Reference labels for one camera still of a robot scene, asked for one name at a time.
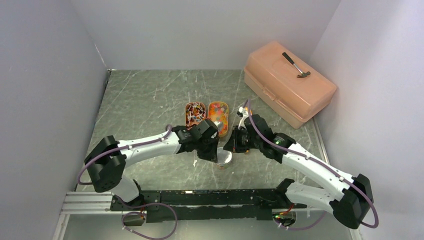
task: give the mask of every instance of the white wall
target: white wall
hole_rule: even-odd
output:
[[[106,67],[68,0],[0,3],[0,239],[52,239]]]
[[[340,0],[72,0],[111,69],[241,69],[278,40],[309,59]]]
[[[310,59],[338,86],[318,115],[331,163],[371,180],[380,226],[361,227],[365,239],[424,239],[423,12],[342,0]]]

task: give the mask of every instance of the hammer head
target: hammer head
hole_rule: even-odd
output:
[[[306,78],[307,76],[311,75],[311,72],[302,72],[302,74],[297,75],[298,78]]]

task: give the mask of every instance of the black hammer handle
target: black hammer handle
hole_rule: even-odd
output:
[[[287,61],[289,61],[291,64],[295,64],[295,62],[289,57],[289,55],[287,55],[286,52],[283,52],[282,55],[285,57],[285,59],[287,59]]]

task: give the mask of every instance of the table surface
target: table surface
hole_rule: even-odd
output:
[[[245,84],[243,70],[116,70],[112,71],[95,122],[90,152],[105,136],[132,140],[164,132],[166,124],[184,125],[188,102],[206,106],[222,101],[229,106],[229,130],[237,125],[237,109],[246,99],[251,109],[266,120],[274,132],[294,138],[323,159],[317,129],[312,120],[292,128]],[[220,139],[222,147],[231,133]],[[195,152],[158,156],[134,164],[124,174],[143,190],[252,189],[275,188],[285,178],[317,187],[299,171],[267,159],[258,150],[233,154],[226,169],[197,159]],[[89,181],[88,174],[82,176]],[[77,191],[93,191],[78,186]]]

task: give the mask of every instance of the orange toolbox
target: orange toolbox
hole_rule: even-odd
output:
[[[249,55],[244,81],[295,129],[327,106],[337,89],[276,41]]]

